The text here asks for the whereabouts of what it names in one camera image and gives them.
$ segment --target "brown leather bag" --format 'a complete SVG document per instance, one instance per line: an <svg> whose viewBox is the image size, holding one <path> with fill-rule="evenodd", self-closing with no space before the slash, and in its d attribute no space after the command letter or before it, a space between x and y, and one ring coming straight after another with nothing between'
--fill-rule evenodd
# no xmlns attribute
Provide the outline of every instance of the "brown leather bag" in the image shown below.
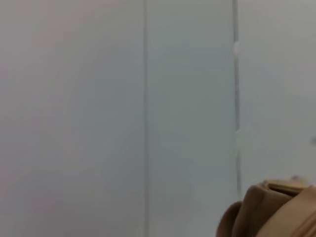
<svg viewBox="0 0 316 237"><path fill-rule="evenodd" d="M316 237L316 188L266 181L231 205L216 237Z"/></svg>

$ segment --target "white wall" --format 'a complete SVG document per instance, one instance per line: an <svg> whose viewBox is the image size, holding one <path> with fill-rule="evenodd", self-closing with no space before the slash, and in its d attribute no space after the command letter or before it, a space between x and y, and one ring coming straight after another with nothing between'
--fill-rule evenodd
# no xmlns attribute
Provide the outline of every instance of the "white wall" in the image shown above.
<svg viewBox="0 0 316 237"><path fill-rule="evenodd" d="M0 236L141 237L143 1L0 3Z"/></svg>
<svg viewBox="0 0 316 237"><path fill-rule="evenodd" d="M209 237L236 199L231 1L148 0L146 54L144 3L1 1L0 236Z"/></svg>
<svg viewBox="0 0 316 237"><path fill-rule="evenodd" d="M316 182L316 4L239 0L243 192L267 178Z"/></svg>
<svg viewBox="0 0 316 237"><path fill-rule="evenodd" d="M147 9L150 236L215 236L237 199L232 1Z"/></svg>

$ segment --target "tan object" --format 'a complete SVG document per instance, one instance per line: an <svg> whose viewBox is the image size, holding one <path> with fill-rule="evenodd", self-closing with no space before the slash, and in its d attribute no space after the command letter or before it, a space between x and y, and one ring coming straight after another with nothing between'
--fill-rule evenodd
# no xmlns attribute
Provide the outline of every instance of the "tan object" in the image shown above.
<svg viewBox="0 0 316 237"><path fill-rule="evenodd" d="M234 203L225 212L216 237L305 237L301 235L306 232L305 225L307 237L312 237L316 214L315 218L309 216L316 211L316 188L306 189L306 185L293 179L268 180L250 187L243 202Z"/></svg>

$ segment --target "vertical seam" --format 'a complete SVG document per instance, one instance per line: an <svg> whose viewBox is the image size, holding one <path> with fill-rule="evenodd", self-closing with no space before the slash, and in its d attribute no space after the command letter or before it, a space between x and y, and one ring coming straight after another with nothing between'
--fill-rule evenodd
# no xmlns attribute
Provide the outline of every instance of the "vertical seam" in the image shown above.
<svg viewBox="0 0 316 237"><path fill-rule="evenodd" d="M143 43L144 43L144 237L150 235L150 179L149 179L149 134L148 134L148 32L147 0L143 0Z"/></svg>

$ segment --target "white door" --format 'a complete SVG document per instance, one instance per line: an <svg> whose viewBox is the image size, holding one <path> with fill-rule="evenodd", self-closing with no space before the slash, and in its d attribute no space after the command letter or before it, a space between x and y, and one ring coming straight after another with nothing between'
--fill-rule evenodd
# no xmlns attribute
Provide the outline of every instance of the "white door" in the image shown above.
<svg viewBox="0 0 316 237"><path fill-rule="evenodd" d="M316 182L316 4L238 3L242 191L266 178Z"/></svg>

